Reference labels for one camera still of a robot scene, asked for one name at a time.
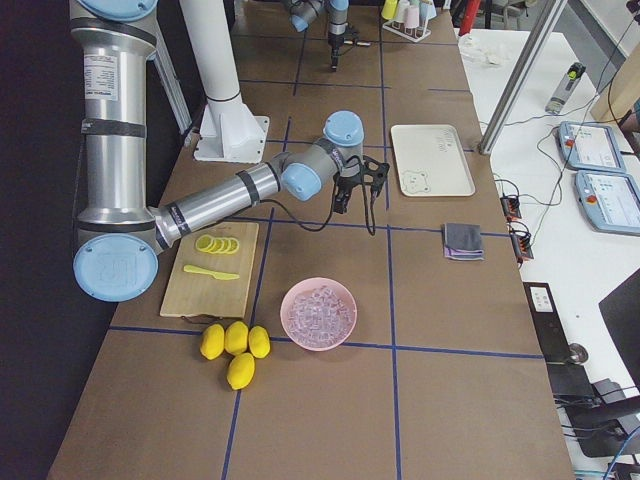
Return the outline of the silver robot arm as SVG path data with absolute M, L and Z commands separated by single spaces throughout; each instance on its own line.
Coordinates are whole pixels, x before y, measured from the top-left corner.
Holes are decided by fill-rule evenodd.
M 364 175 L 360 118 L 338 111 L 305 151 L 262 158 L 269 121 L 240 93 L 224 4 L 184 1 L 187 27 L 207 105 L 196 156 L 235 161 L 224 183 L 159 208 L 146 202 L 146 65 L 162 60 L 153 1 L 73 1 L 70 30 L 84 53 L 82 122 L 88 203 L 76 223 L 73 268 L 90 296 L 122 302 L 145 292 L 158 256 L 177 240 L 267 201 L 280 191 L 306 201 L 331 183 L 335 212 Z
M 354 47 L 359 41 L 359 31 L 348 21 L 349 1 L 283 0 L 281 4 L 297 32 L 306 31 L 315 20 L 323 14 L 327 15 L 327 42 L 331 49 L 330 68 L 335 72 L 338 69 L 341 48 L 347 42 Z

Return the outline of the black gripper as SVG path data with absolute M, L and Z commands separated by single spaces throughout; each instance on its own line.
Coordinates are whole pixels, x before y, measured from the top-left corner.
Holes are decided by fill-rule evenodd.
M 329 22 L 327 30 L 327 39 L 331 47 L 331 64 L 332 71 L 336 71 L 339 66 L 340 48 L 346 40 L 356 40 L 358 38 L 358 30 L 350 23 L 334 23 Z
M 342 176 L 337 173 L 334 175 L 334 183 L 337 190 L 334 193 L 333 211 L 338 214 L 345 214 L 348 211 L 352 190 L 361 184 L 361 175 Z

